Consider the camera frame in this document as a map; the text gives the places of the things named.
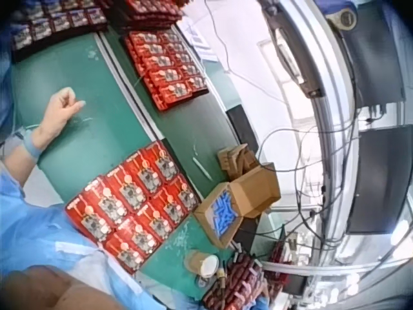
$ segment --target wire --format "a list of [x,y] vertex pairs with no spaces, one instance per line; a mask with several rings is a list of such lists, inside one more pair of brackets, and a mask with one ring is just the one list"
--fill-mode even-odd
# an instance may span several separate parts
[[209,5],[208,5],[207,0],[204,0],[204,4],[205,4],[205,6],[206,6],[206,9],[208,10],[209,16],[211,17],[212,28],[214,29],[214,33],[215,33],[218,41],[223,45],[223,48],[224,48],[224,50],[225,50],[225,61],[226,61],[226,63],[227,63],[227,67],[228,67],[228,70],[227,70],[227,71],[228,71],[229,73],[232,73],[232,74],[235,75],[236,77],[242,79],[243,81],[247,82],[247,83],[250,84],[251,86],[259,89],[259,90],[262,91],[264,94],[266,94],[268,97],[273,98],[273,99],[275,99],[275,100],[283,103],[284,105],[287,105],[287,103],[286,103],[285,101],[283,101],[282,99],[279,99],[279,98],[275,97],[274,95],[270,94],[267,90],[263,89],[262,87],[260,87],[260,86],[257,85],[256,83],[254,83],[254,82],[250,81],[249,79],[245,78],[244,76],[242,76],[242,75],[240,75],[240,74],[238,74],[238,73],[235,73],[235,72],[231,69],[231,67],[230,67],[230,57],[229,57],[229,51],[228,51],[227,44],[224,42],[224,40],[222,40],[221,36],[218,34],[217,25],[216,25],[216,22],[215,22],[215,19],[214,19],[214,15],[212,14],[212,10],[211,10],[211,8],[210,8]]

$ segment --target worker's hand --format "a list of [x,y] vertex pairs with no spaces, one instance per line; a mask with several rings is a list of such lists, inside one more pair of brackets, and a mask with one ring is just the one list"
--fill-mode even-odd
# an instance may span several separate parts
[[70,87],[54,94],[50,98],[42,122],[33,131],[34,146],[44,150],[61,133],[68,120],[84,105],[84,101],[76,101],[75,92]]
[[264,278],[263,284],[262,284],[262,292],[261,294],[265,297],[265,298],[270,298],[270,292],[268,292],[268,282],[267,279]]

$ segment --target red product stack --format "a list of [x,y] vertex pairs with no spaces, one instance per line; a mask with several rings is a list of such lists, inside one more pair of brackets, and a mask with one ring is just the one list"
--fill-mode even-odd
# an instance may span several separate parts
[[76,227],[134,273],[199,203],[160,142],[98,176],[67,206]]
[[173,0],[98,0],[108,18],[123,30],[169,29],[182,19]]
[[205,79],[172,30],[130,32],[125,45],[159,110],[208,92]]

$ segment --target cardboard flap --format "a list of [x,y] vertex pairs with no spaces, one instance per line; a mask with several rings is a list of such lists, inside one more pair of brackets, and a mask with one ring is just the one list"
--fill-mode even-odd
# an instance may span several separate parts
[[268,169],[258,166],[230,183],[242,216],[256,218],[281,199],[274,164],[265,166]]

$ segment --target worker's arm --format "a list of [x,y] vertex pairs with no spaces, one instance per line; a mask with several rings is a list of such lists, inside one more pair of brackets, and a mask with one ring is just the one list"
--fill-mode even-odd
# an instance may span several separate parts
[[20,185],[26,183],[37,158],[63,130],[68,120],[78,113],[84,101],[76,101],[76,95],[70,87],[54,94],[47,105],[45,115],[38,128],[25,137],[22,145],[16,147],[5,159],[5,166],[10,175]]
[[264,279],[260,291],[259,296],[256,298],[256,304],[254,307],[251,307],[251,310],[268,310],[270,307],[270,293],[268,292],[267,280]]

